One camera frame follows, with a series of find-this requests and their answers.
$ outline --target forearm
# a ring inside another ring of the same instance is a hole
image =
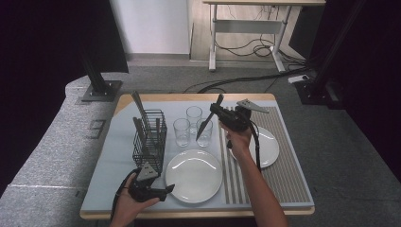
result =
[[[287,218],[280,203],[266,184],[251,155],[244,155],[237,160],[241,167],[242,178],[247,187],[258,227],[288,226]]]

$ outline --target cutlery holder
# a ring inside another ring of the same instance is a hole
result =
[[[165,115],[160,110],[145,110],[145,115],[139,121],[137,119],[135,127],[133,161],[137,167],[149,162],[160,176],[163,171],[167,136]]]

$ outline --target desk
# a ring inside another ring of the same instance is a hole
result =
[[[323,6],[324,0],[203,0],[205,4],[214,6],[212,23],[212,43],[210,45],[209,70],[216,70],[216,33],[261,33],[278,34],[274,41],[274,46],[270,47],[271,54],[276,63],[279,72],[285,72],[286,69],[281,61],[281,55],[278,52],[283,40],[284,32],[288,23],[288,17],[292,6]],[[283,21],[248,21],[248,20],[218,20],[218,5],[271,5],[287,6],[286,16]]]
[[[161,109],[166,117],[168,133],[166,138],[166,153],[164,162],[164,171],[152,187],[163,188],[166,186],[164,173],[168,162],[178,153],[197,148],[198,145],[192,140],[192,143],[186,148],[179,148],[174,143],[174,132],[172,122],[174,119],[184,116],[184,110],[191,105],[197,105],[204,111],[204,116],[210,112],[209,107],[215,102],[218,94],[162,94],[162,95],[141,95],[145,109]],[[314,212],[314,202],[305,182],[304,174],[299,166],[298,159],[290,143],[289,136],[284,125],[284,121],[278,109],[275,97],[270,94],[228,94],[222,102],[222,106],[234,107],[236,102],[248,98],[249,100],[270,108],[269,115],[261,113],[253,114],[253,117],[261,119],[275,119],[270,121],[269,130],[276,135],[280,144],[279,159],[272,166],[264,168],[262,173],[268,178],[272,190],[283,206],[287,215],[308,215]],[[132,169],[136,168],[131,159],[133,148],[133,136],[135,129],[131,119],[133,116],[140,116],[136,105],[132,102],[130,95],[120,97],[114,112],[114,117],[106,137],[102,153],[96,165],[95,173],[92,177],[88,193],[82,204],[80,215],[86,219],[104,219],[110,217],[113,194],[115,193],[121,181]],[[218,120],[212,118],[214,125]],[[214,127],[212,143],[203,150],[214,155],[220,162],[223,169],[227,165],[227,160],[233,157],[227,155],[225,141],[221,141],[221,129]],[[167,196],[166,201],[159,202],[156,205],[145,210],[138,215],[138,218],[227,218],[227,217],[251,217],[253,215],[251,205],[246,199],[244,193],[237,193],[233,188],[239,188],[239,183],[225,183],[224,178],[228,179],[227,174],[223,177],[223,184],[217,194],[209,201],[197,204],[183,204],[171,195]]]

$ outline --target white plate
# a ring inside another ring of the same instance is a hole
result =
[[[257,127],[257,128],[259,129],[260,167],[263,168],[270,166],[277,160],[278,154],[280,153],[280,149],[278,147],[277,139],[270,133],[270,131],[267,131],[262,127]],[[250,151],[253,160],[256,163],[255,144],[253,136],[251,138]]]
[[[212,198],[218,192],[222,178],[218,160],[210,153],[197,149],[178,154],[166,169],[166,185],[175,184],[171,194],[188,203]]]

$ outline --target table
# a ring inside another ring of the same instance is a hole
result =
[[[179,114],[185,110],[189,105],[200,106],[204,110],[204,116],[208,115],[208,108],[212,102],[216,102],[218,94],[159,94],[159,95],[141,95],[141,99],[145,109],[154,109],[155,106],[160,107],[164,111],[166,116],[167,127],[170,132],[167,134],[166,139],[166,154],[164,168],[167,166],[169,160],[171,160],[176,154],[191,148],[196,148],[193,144],[187,148],[179,149],[175,143],[171,143],[174,139],[172,129],[172,119],[180,117]],[[277,121],[276,125],[279,125],[283,129],[282,138],[287,141],[286,145],[287,154],[285,153],[285,146],[280,149],[279,159],[276,164],[272,166],[281,167],[276,169],[282,174],[288,174],[288,180],[286,180],[286,188],[290,188],[291,191],[295,191],[297,187],[302,187],[303,193],[305,194],[305,201],[302,202],[288,202],[286,199],[280,200],[281,195],[284,197],[286,193],[292,192],[280,192],[276,190],[276,197],[279,198],[285,213],[287,215],[309,215],[314,213],[314,202],[310,196],[307,184],[301,167],[299,166],[296,154],[293,150],[292,145],[288,137],[287,130],[284,125],[284,121],[278,109],[275,97],[271,94],[227,94],[224,95],[222,106],[235,106],[236,102],[242,99],[248,98],[259,105],[269,106],[271,112],[275,112]],[[132,141],[134,136],[134,127],[128,126],[125,121],[121,119],[130,120],[133,115],[138,115],[136,106],[132,103],[130,95],[123,95],[120,97],[115,112],[114,118],[106,137],[102,153],[96,165],[95,173],[91,180],[88,188],[88,193],[85,197],[84,203],[82,204],[80,215],[85,219],[105,219],[110,217],[111,205],[113,201],[113,193],[115,193],[122,179],[126,174],[131,171],[135,166],[132,166],[131,151]],[[263,115],[253,114],[253,116],[262,118]],[[214,125],[217,125],[218,120],[216,117],[212,118]],[[218,127],[214,128],[213,134],[216,136],[212,140],[212,144],[205,150],[215,155],[219,161],[221,161],[223,167],[226,163],[222,160],[233,159],[230,155],[226,155],[220,152],[221,146],[225,146],[225,143],[221,143],[218,139],[221,129]],[[285,163],[286,156],[293,160],[293,168],[287,167],[287,170],[283,169],[283,166],[290,166]],[[274,167],[266,168],[264,174],[273,176]],[[163,188],[164,176],[157,179],[153,186],[154,188]],[[178,200],[175,200],[171,196],[167,196],[165,202],[159,202],[155,206],[150,207],[141,214],[138,218],[228,218],[228,217],[252,217],[253,212],[251,206],[245,201],[242,203],[235,202],[222,202],[223,200],[229,200],[229,196],[224,194],[222,185],[219,192],[210,199],[209,201],[201,204],[183,204]]]
[[[323,6],[324,0],[202,0],[203,3],[213,5],[212,43],[210,45],[209,70],[216,71],[216,33],[261,33],[278,34],[274,46],[270,47],[271,54],[279,72],[286,69],[278,52],[283,40],[292,6]],[[260,5],[260,6],[287,6],[283,21],[250,21],[250,20],[219,20],[218,5]]]

